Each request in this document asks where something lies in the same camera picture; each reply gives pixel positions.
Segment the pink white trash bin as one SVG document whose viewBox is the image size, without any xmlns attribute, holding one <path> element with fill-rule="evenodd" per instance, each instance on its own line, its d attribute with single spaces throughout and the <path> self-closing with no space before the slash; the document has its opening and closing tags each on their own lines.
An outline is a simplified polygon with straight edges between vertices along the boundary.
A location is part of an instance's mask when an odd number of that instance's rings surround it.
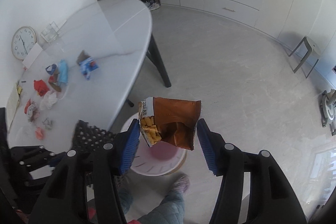
<svg viewBox="0 0 336 224">
<path fill-rule="evenodd" d="M 141 125 L 150 124 L 149 139 L 139 137 L 139 144 L 131 170 L 149 177 L 163 176 L 176 172 L 185 162 L 187 151 L 159 139 L 154 118 L 140 119 Z"/>
</svg>

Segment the clear glass container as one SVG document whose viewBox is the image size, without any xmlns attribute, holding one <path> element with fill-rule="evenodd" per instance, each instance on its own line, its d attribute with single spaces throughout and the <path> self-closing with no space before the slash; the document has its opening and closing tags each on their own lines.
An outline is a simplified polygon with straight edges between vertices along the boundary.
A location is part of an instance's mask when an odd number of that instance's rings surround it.
<svg viewBox="0 0 336 224">
<path fill-rule="evenodd" d="M 41 37 L 47 42 L 52 43 L 59 36 L 60 28 L 55 22 L 52 22 L 46 26 L 41 32 Z"/>
</svg>

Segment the black table leg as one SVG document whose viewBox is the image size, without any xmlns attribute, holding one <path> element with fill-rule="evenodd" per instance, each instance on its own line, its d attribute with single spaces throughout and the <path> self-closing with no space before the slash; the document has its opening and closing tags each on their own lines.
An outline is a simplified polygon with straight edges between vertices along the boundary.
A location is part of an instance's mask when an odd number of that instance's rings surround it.
<svg viewBox="0 0 336 224">
<path fill-rule="evenodd" d="M 167 74 L 165 65 L 163 63 L 163 59 L 161 57 L 161 54 L 159 52 L 157 43 L 156 43 L 153 35 L 151 35 L 146 56 L 153 63 L 153 65 L 157 68 L 158 73 L 160 74 L 160 76 L 163 80 L 164 86 L 166 88 L 170 88 L 171 87 L 171 82 L 170 82 L 170 79 L 169 79 L 169 76 Z"/>
</svg>

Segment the white round wall clock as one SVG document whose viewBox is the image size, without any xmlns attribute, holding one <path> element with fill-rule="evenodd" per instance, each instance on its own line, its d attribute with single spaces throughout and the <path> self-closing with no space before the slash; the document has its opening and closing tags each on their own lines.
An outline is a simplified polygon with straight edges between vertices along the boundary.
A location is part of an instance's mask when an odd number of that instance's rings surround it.
<svg viewBox="0 0 336 224">
<path fill-rule="evenodd" d="M 16 59 L 23 61 L 36 43 L 37 36 L 33 28 L 30 26 L 20 27 L 16 30 L 11 42 L 13 56 Z"/>
</svg>

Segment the pink crumpled paper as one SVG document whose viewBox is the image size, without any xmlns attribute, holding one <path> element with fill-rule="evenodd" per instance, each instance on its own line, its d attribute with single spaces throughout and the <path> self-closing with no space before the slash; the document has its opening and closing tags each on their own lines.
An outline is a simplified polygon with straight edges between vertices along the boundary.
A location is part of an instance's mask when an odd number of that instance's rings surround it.
<svg viewBox="0 0 336 224">
<path fill-rule="evenodd" d="M 35 137 L 38 139 L 38 140 L 43 140 L 45 135 L 44 135 L 44 130 L 40 127 L 37 127 L 35 129 Z"/>
</svg>

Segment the brown snack bag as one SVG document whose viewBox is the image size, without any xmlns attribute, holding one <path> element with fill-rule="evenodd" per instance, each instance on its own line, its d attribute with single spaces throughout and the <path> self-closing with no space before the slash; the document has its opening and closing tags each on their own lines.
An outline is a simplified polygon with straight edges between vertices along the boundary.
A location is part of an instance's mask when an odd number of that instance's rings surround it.
<svg viewBox="0 0 336 224">
<path fill-rule="evenodd" d="M 148 97 L 138 103 L 140 132 L 149 147 L 164 141 L 192 151 L 201 101 Z"/>
</svg>

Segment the orange red small packet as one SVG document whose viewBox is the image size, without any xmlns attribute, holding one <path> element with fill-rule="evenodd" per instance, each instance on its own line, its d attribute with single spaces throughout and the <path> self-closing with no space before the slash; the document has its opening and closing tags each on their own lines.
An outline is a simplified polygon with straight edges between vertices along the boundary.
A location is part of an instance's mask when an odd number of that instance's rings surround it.
<svg viewBox="0 0 336 224">
<path fill-rule="evenodd" d="M 24 113 L 27 114 L 27 110 L 29 108 L 29 106 L 31 105 L 31 100 L 29 99 L 26 103 L 25 109 L 24 109 Z"/>
</svg>

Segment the clear plastic label wrapper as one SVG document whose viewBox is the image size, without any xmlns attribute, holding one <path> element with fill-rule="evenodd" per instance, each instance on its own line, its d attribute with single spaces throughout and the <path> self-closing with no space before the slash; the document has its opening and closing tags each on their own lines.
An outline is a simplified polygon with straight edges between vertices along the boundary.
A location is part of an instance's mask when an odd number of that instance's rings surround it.
<svg viewBox="0 0 336 224">
<path fill-rule="evenodd" d="M 39 116 L 40 116 L 39 106 L 37 105 L 36 102 L 32 102 L 28 106 L 26 116 L 27 116 L 29 122 L 34 122 L 36 119 L 39 118 Z"/>
</svg>

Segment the light blue face mask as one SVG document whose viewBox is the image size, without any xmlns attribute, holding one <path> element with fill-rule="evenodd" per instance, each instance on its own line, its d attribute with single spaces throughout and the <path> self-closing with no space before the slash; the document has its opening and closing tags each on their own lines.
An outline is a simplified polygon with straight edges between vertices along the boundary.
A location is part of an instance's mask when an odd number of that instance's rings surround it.
<svg viewBox="0 0 336 224">
<path fill-rule="evenodd" d="M 58 63 L 58 81 L 57 84 L 68 84 L 68 65 L 65 60 L 60 60 Z"/>
</svg>

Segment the white card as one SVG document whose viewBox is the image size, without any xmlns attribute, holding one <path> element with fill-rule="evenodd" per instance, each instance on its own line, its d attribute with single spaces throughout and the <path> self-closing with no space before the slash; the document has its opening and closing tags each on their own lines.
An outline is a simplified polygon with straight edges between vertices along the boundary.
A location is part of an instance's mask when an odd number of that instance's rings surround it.
<svg viewBox="0 0 336 224">
<path fill-rule="evenodd" d="M 43 48 L 38 43 L 36 43 L 22 61 L 24 68 L 29 69 L 42 51 Z"/>
</svg>

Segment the white crumpled tissue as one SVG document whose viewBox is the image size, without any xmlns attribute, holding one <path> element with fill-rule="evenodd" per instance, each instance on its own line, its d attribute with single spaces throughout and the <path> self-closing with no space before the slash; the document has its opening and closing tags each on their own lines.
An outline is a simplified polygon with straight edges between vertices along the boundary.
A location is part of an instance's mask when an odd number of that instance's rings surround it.
<svg viewBox="0 0 336 224">
<path fill-rule="evenodd" d="M 58 101 L 57 93 L 48 91 L 40 102 L 40 110 L 50 110 Z"/>
</svg>

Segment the blue printed carton box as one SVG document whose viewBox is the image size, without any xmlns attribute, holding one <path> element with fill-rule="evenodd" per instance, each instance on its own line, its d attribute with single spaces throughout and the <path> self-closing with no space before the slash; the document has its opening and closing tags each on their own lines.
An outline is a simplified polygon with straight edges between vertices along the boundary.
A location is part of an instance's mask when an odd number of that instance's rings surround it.
<svg viewBox="0 0 336 224">
<path fill-rule="evenodd" d="M 80 67 L 80 72 L 86 80 L 90 80 L 91 73 L 99 68 L 96 61 L 84 50 L 78 55 L 76 63 Z"/>
</svg>

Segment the red folded paper carton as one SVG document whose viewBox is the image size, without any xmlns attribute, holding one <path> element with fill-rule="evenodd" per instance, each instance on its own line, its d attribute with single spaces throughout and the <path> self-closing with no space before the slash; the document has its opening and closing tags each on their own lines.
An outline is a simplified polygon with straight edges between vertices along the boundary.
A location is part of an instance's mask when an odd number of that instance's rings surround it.
<svg viewBox="0 0 336 224">
<path fill-rule="evenodd" d="M 50 76 L 48 79 L 48 83 L 49 85 L 52 87 L 52 89 L 58 93 L 60 93 L 62 91 L 61 87 L 58 85 L 57 83 L 57 79 L 55 78 L 55 76 Z"/>
</svg>

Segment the grey metal stool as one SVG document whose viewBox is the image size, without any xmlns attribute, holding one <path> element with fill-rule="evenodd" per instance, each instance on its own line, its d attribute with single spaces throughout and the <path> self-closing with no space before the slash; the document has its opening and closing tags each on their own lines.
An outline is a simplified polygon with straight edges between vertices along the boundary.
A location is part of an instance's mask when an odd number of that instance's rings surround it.
<svg viewBox="0 0 336 224">
<path fill-rule="evenodd" d="M 314 56 L 315 57 L 315 63 L 313 64 L 310 71 L 306 75 L 306 78 L 308 78 L 310 76 L 311 72 L 313 71 L 313 69 L 315 68 L 315 66 L 318 64 L 320 58 L 321 58 L 321 50 L 319 49 L 317 44 L 311 38 L 309 38 L 307 36 L 304 36 L 302 38 L 302 40 L 296 45 L 294 50 L 291 51 L 291 53 L 289 54 L 289 57 L 291 57 L 296 52 L 296 50 L 299 49 L 299 47 L 302 44 L 304 44 L 304 46 L 306 48 L 306 53 L 303 56 L 303 58 L 301 59 L 301 61 L 299 62 L 299 64 L 294 68 L 293 73 L 296 73 L 302 67 L 302 65 L 308 60 L 309 57 Z"/>
</svg>

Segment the red crumpled wrapper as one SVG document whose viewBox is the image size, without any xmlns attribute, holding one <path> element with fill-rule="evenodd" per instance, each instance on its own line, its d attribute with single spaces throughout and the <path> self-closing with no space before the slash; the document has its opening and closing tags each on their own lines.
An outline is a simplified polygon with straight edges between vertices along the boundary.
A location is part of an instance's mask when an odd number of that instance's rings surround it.
<svg viewBox="0 0 336 224">
<path fill-rule="evenodd" d="M 45 94 L 50 91 L 49 87 L 43 80 L 34 80 L 34 89 L 37 91 L 38 95 L 44 97 Z"/>
</svg>

